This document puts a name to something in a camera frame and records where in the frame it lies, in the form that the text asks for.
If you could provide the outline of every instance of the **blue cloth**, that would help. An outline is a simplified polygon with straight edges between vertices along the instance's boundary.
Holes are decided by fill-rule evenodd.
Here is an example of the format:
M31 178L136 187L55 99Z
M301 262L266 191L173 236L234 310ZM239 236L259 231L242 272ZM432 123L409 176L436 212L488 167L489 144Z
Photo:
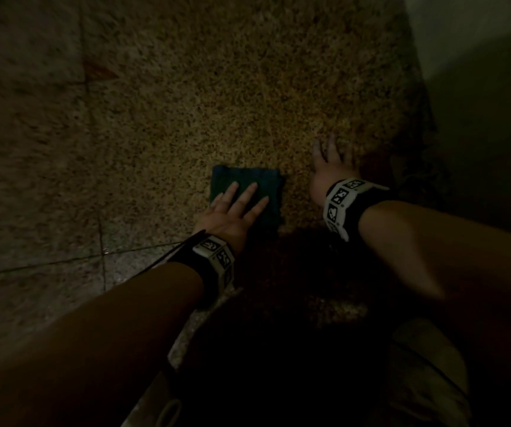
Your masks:
M275 231L283 222L280 214L281 190L285 179L277 169L263 168L229 168L217 165L212 168L212 181L210 182L210 202L219 193L225 192L234 181L239 182L239 188L234 201L253 182L258 183L258 190L255 192L246 210L251 209L265 196L269 196L269 203L262 215L256 220L254 228L266 231Z

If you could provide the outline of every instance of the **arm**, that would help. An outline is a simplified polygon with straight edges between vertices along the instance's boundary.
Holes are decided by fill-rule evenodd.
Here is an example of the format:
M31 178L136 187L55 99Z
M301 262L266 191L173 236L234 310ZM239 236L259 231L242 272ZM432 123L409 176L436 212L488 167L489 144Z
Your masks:
M333 137L327 160L315 144L313 200L360 173L343 164ZM511 380L511 234L401 201L369 207L359 234L466 349L495 374Z
M242 217L253 184L230 207L237 183L201 214L205 229L243 250L267 205ZM166 360L204 286L171 262L63 316L0 364L0 425L120 425Z

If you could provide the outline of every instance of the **person's left arm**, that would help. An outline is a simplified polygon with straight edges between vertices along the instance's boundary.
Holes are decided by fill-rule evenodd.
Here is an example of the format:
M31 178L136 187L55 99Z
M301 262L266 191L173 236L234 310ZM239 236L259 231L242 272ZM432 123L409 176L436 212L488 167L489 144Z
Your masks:
M243 216L257 185L231 205L237 189L219 195L195 228L235 255L267 205L265 198ZM63 316L0 364L0 425L120 425L203 294L198 272L170 262Z

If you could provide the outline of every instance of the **wall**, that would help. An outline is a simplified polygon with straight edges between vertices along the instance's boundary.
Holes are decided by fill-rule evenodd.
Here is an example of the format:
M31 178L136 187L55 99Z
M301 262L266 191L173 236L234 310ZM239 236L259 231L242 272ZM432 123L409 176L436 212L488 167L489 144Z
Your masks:
M511 0L405 0L456 214L511 230Z

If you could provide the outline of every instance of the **wristband strap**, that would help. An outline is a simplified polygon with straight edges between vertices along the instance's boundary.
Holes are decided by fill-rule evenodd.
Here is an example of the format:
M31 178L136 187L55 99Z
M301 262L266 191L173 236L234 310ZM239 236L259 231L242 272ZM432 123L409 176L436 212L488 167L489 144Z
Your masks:
M224 240L207 234L198 243L177 251L169 262L187 265L200 274L204 284L204 297L198 308L208 309L234 281L234 260L234 255Z
M338 181L327 193L323 219L331 232L348 242L358 236L358 222L366 208L390 199L388 187L357 178Z

